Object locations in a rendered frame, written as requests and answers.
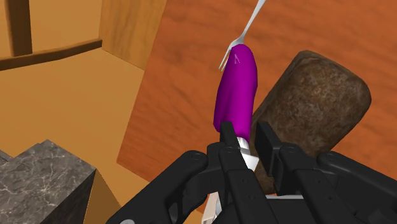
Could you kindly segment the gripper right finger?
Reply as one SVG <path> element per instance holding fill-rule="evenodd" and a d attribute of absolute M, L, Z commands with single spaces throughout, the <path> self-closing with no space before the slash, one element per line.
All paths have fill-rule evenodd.
<path fill-rule="evenodd" d="M 277 194 L 300 193 L 316 224 L 397 224 L 397 180 L 334 151 L 312 158 L 267 122 L 254 145 Z"/>

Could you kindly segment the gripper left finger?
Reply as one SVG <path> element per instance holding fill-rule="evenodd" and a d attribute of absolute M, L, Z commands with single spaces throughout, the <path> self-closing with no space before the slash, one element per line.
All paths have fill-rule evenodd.
<path fill-rule="evenodd" d="M 105 224 L 183 224 L 213 192 L 222 206 L 215 224 L 278 224 L 231 122 L 221 124 L 219 142 L 206 153 L 184 152 Z"/>

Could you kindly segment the purple handled kitchen tool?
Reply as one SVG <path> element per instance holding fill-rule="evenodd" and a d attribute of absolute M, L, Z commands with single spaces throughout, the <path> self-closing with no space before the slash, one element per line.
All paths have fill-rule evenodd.
<path fill-rule="evenodd" d="M 237 136 L 242 157 L 251 170 L 259 158 L 249 151 L 249 136 L 258 73 L 254 55 L 244 44 L 232 47 L 218 87 L 213 125 L 220 131 L 222 122 L 231 122 Z"/>

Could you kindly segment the brown bread loaf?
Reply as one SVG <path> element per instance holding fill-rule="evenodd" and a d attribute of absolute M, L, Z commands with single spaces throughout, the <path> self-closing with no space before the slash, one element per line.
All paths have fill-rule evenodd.
<path fill-rule="evenodd" d="M 291 61 L 253 114 L 249 150 L 256 155 L 258 122 L 268 122 L 282 142 L 310 157 L 330 151 L 363 118 L 371 105 L 368 85 L 322 55 L 304 50 Z"/>

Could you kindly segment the silver fork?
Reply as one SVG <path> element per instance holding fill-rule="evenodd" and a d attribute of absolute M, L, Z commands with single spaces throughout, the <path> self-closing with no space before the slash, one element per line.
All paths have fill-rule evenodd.
<path fill-rule="evenodd" d="M 219 70 L 220 70 L 220 71 L 223 71 L 223 70 L 224 70 L 224 68 L 225 68 L 225 66 L 226 66 L 227 59 L 228 59 L 228 55 L 229 55 L 229 53 L 230 53 L 232 47 L 244 43 L 244 38 L 245 38 L 245 36 L 246 36 L 246 34 L 247 34 L 247 32 L 248 32 L 248 30 L 249 30 L 251 24 L 252 24 L 253 21 L 255 20 L 257 14 L 260 12 L 261 8 L 262 8 L 263 5 L 266 3 L 266 1 L 267 1 L 267 0 L 258 0 L 258 2 L 257 2 L 256 6 L 255 6 L 255 8 L 254 8 L 254 10 L 253 10 L 253 12 L 252 12 L 252 14 L 251 14 L 251 17 L 250 17 L 249 21 L 247 22 L 247 24 L 246 24 L 246 26 L 245 26 L 243 32 L 241 33 L 241 35 L 240 35 L 238 38 L 236 38 L 235 40 L 233 40 L 233 41 L 229 44 L 229 46 L 228 46 L 228 48 L 227 48 L 227 51 L 226 51 L 226 53 L 225 53 L 225 55 L 224 55 L 224 57 L 223 57 L 223 60 L 221 61 L 221 64 L 219 65 Z"/>

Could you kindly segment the orange wooden table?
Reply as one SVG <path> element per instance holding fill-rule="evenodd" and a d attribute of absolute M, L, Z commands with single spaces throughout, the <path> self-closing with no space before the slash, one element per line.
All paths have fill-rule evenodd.
<path fill-rule="evenodd" d="M 167 0 L 117 162 L 150 181 L 218 140 L 219 64 L 257 0 Z M 367 83 L 372 103 L 335 150 L 397 179 L 397 0 L 267 0 L 246 44 L 261 103 L 293 57 L 312 50 Z"/>

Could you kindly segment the light wooden cabinet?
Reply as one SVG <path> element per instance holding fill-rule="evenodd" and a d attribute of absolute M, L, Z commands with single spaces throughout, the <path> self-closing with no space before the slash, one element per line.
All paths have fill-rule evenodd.
<path fill-rule="evenodd" d="M 144 70 L 167 0 L 102 0 L 102 49 Z"/>

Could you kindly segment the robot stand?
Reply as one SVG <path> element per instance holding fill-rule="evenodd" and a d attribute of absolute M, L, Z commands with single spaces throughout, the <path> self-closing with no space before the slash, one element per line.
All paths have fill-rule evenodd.
<path fill-rule="evenodd" d="M 94 166 L 46 140 L 0 165 L 0 224 L 83 224 Z"/>

